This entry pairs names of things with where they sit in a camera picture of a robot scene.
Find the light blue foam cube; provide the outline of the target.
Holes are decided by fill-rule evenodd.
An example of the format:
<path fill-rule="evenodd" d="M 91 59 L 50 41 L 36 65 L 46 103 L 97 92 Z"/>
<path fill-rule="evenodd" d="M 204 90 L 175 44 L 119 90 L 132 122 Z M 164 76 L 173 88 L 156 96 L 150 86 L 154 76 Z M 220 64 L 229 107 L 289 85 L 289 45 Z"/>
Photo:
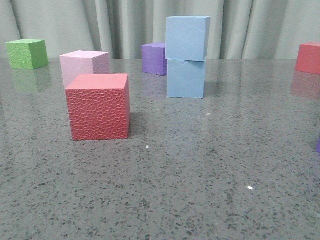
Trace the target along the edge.
<path fill-rule="evenodd" d="M 202 99 L 205 79 L 206 61 L 167 61 L 167 96 L 170 98 Z"/>
<path fill-rule="evenodd" d="M 166 18 L 165 58 L 202 62 L 208 52 L 209 16 L 170 16 Z"/>

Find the red textured foam cube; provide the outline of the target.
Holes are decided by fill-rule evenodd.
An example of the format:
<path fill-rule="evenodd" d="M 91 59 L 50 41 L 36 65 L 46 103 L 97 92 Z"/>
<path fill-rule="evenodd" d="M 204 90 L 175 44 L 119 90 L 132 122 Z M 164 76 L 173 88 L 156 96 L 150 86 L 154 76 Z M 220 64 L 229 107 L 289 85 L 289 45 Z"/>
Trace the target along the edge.
<path fill-rule="evenodd" d="M 65 94 L 73 140 L 128 138 L 128 74 L 80 74 L 65 89 Z"/>

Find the purple foam cube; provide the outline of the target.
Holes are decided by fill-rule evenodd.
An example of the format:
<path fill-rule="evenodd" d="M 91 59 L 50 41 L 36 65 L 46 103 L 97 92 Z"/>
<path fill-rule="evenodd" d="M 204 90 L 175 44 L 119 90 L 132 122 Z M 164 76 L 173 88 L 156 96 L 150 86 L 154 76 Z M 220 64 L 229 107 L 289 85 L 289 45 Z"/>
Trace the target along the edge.
<path fill-rule="evenodd" d="M 166 76 L 167 59 L 165 43 L 149 43 L 141 46 L 142 71 L 144 73 Z"/>

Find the pink foam cube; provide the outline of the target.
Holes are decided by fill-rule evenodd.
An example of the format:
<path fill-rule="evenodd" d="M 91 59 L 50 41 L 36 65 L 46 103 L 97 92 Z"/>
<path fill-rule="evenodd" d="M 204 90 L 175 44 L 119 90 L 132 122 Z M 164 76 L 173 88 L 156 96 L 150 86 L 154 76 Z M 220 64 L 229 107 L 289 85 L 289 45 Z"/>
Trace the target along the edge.
<path fill-rule="evenodd" d="M 82 74 L 109 74 L 108 52 L 77 50 L 59 56 L 64 88 Z"/>

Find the grey-green curtain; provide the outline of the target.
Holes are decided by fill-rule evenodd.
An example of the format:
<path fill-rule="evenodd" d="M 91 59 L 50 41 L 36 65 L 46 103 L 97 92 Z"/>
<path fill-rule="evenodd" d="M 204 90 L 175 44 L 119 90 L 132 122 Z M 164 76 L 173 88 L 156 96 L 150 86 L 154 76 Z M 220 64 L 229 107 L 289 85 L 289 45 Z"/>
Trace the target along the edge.
<path fill-rule="evenodd" d="M 85 50 L 139 59 L 143 44 L 165 41 L 171 16 L 210 17 L 210 60 L 293 60 L 320 40 L 317 0 L 3 0 L 0 55 L 6 42 L 40 39 L 50 58 Z"/>

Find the green foam cube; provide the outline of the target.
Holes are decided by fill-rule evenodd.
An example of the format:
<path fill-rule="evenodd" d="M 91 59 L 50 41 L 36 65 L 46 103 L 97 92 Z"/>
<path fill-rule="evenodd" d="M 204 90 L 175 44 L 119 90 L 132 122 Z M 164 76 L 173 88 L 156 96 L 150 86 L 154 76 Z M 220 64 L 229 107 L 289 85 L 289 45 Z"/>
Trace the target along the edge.
<path fill-rule="evenodd" d="M 46 42 L 42 39 L 21 39 L 6 42 L 12 69 L 34 70 L 49 64 Z"/>

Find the red foam cube far right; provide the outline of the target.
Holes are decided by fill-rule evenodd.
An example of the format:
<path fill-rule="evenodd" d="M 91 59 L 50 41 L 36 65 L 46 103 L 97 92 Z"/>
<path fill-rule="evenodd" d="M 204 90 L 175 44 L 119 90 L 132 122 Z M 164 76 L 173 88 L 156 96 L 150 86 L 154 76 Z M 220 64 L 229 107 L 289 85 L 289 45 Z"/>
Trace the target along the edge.
<path fill-rule="evenodd" d="M 308 42 L 299 46 L 295 70 L 310 74 L 320 74 L 320 43 Z"/>

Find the purple cube at right edge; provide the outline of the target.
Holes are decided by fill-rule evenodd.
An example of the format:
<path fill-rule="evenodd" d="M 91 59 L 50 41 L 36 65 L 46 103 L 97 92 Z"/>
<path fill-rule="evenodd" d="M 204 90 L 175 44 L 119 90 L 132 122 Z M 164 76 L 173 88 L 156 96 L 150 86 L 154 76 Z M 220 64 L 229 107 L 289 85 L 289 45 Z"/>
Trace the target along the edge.
<path fill-rule="evenodd" d="M 317 153 L 320 153 L 320 137 L 318 138 L 318 142 L 317 142 L 315 150 Z"/>

